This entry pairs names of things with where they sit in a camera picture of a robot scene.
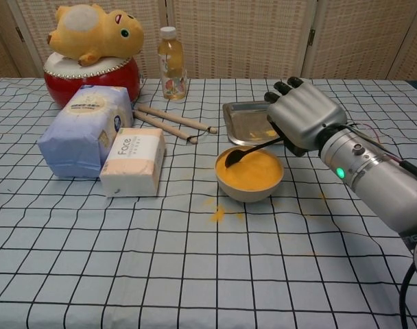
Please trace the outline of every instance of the bowl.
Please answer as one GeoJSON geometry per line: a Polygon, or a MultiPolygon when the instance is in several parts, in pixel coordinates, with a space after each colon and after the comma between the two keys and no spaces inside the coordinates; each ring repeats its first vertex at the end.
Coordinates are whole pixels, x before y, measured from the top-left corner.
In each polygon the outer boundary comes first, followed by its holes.
{"type": "Polygon", "coordinates": [[[269,197],[278,187],[278,185],[280,184],[282,178],[283,178],[283,174],[284,174],[284,168],[283,168],[283,164],[282,162],[272,153],[264,150],[264,149],[260,149],[260,152],[263,152],[275,159],[277,159],[277,162],[279,163],[279,165],[281,166],[282,169],[282,174],[280,176],[280,179],[278,179],[273,185],[267,187],[267,188],[263,188],[261,190],[244,190],[241,188],[237,188],[232,186],[231,184],[225,182],[223,179],[220,178],[220,176],[218,175],[218,172],[216,171],[216,165],[219,162],[219,159],[221,159],[226,153],[230,153],[231,151],[235,150],[235,149],[242,149],[242,150],[246,150],[249,149],[251,147],[247,147],[247,146],[237,146],[237,147],[232,147],[230,149],[227,149],[226,151],[222,152],[216,159],[216,163],[215,163],[215,172],[216,172],[216,178],[217,178],[217,182],[219,184],[219,186],[221,187],[221,189],[223,190],[223,192],[225,192],[225,194],[227,194],[229,197],[239,201],[239,202],[258,202],[261,201],[267,197],[269,197]]]}

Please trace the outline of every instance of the table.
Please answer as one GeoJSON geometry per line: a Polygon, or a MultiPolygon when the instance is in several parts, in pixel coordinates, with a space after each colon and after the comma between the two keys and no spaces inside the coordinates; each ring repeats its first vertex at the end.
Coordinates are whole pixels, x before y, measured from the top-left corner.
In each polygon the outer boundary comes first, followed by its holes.
{"type": "MultiPolygon", "coordinates": [[[[286,171],[263,202],[218,189],[214,161],[232,146],[222,104],[262,100],[275,81],[191,80],[185,100],[165,101],[145,80],[139,103],[219,135],[185,145],[167,134],[158,197],[107,199],[99,180],[47,168],[36,139],[59,109],[43,80],[0,79],[0,328],[400,328],[411,254],[317,152],[271,147],[286,171]]],[[[417,90],[313,83],[417,164],[417,90]]],[[[417,276],[407,306],[417,328],[417,276]]]]}

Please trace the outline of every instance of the tissue box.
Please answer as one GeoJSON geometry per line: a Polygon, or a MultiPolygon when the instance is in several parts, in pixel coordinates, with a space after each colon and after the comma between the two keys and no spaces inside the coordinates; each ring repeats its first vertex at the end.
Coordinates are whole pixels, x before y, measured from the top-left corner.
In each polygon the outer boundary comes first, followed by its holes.
{"type": "Polygon", "coordinates": [[[120,127],[134,123],[126,88],[83,86],[38,140],[56,176],[99,177],[120,127]]]}
{"type": "Polygon", "coordinates": [[[161,129],[120,129],[100,173],[105,195],[156,196],[164,153],[161,129]]]}

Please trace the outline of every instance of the orange powder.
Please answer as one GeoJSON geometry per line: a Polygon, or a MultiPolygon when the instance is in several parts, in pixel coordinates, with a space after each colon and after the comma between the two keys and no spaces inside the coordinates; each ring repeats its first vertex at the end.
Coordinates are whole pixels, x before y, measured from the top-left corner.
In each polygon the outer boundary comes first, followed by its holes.
{"type": "Polygon", "coordinates": [[[275,156],[260,150],[244,156],[238,163],[225,167],[225,153],[216,163],[218,176],[228,185],[246,191],[260,191],[274,186],[282,177],[283,169],[275,156]]]}
{"type": "Polygon", "coordinates": [[[224,219],[224,214],[225,214],[225,210],[224,207],[219,205],[217,207],[216,212],[211,216],[211,221],[222,221],[222,219],[224,219]]]}

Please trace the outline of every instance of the yellow plush toy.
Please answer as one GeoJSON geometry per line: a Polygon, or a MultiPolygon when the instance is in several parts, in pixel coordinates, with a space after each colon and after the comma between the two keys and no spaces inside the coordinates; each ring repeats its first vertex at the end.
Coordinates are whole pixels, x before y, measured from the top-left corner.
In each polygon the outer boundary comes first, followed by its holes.
{"type": "Polygon", "coordinates": [[[60,6],[56,21],[47,43],[84,66],[102,57],[129,58],[143,46],[141,24],[123,10],[107,14],[99,5],[60,6]]]}

